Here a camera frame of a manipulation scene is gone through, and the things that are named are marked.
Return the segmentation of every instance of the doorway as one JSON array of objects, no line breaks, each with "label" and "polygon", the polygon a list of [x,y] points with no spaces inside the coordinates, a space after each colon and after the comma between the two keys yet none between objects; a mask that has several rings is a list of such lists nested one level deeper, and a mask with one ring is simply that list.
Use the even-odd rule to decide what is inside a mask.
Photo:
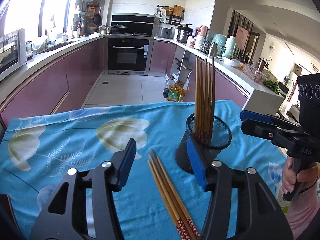
[{"label": "doorway", "polygon": [[254,33],[254,32],[251,32],[251,34],[249,36],[248,46],[247,46],[247,49],[246,49],[246,52],[245,52],[245,55],[249,54],[249,57],[248,57],[249,58],[249,60],[248,60],[249,63],[252,63],[252,58],[253,58],[254,53],[256,51],[256,48],[257,48],[257,44],[258,44],[258,41],[259,41],[259,36],[260,36],[259,33]]}]

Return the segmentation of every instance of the cutting board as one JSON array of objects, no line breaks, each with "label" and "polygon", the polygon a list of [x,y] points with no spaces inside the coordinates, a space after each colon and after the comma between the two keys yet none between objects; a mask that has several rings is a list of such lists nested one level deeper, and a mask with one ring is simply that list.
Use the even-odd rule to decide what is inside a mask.
[{"label": "cutting board", "polygon": [[178,5],[174,6],[174,8],[173,8],[173,15],[174,16],[183,17],[183,13],[184,13],[184,10],[183,10],[182,6],[178,6]]}]

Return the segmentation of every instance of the floor tile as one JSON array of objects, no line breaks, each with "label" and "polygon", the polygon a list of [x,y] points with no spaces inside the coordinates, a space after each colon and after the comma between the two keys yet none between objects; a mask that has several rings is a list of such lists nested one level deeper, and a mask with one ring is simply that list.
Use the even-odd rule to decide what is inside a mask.
[{"label": "floor tile", "polygon": [[115,74],[104,74],[101,76],[100,80],[110,81],[110,80],[126,80],[126,81],[141,81],[141,76],[138,75],[115,75]]},{"label": "floor tile", "polygon": [[91,108],[91,107],[107,107],[105,105],[85,105],[84,108]]},{"label": "floor tile", "polygon": [[141,81],[143,103],[159,103],[166,99],[163,97],[165,79],[163,81]]},{"label": "floor tile", "polygon": [[165,78],[164,78],[164,77],[141,76],[141,81],[159,81],[159,82],[165,82]]},{"label": "floor tile", "polygon": [[140,79],[111,79],[110,75],[102,75],[97,86],[92,91],[87,105],[137,105],[142,104],[142,90]]}]

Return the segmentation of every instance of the pink sleeve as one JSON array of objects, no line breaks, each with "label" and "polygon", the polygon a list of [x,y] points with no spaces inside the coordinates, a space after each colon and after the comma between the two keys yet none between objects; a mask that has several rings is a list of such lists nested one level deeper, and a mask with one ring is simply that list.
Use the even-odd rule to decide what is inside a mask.
[{"label": "pink sleeve", "polygon": [[296,201],[292,202],[286,215],[293,238],[297,239],[307,228],[320,207],[317,198],[317,184],[304,193],[301,193]]}]

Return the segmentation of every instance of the faucet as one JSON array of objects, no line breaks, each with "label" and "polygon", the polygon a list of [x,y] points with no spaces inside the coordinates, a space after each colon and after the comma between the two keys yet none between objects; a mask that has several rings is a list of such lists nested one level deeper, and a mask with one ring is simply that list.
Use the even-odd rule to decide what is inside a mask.
[{"label": "faucet", "polygon": [[51,40],[49,38],[47,38],[47,41],[45,42],[44,44],[44,49],[47,49],[48,48],[48,45],[51,44]]}]

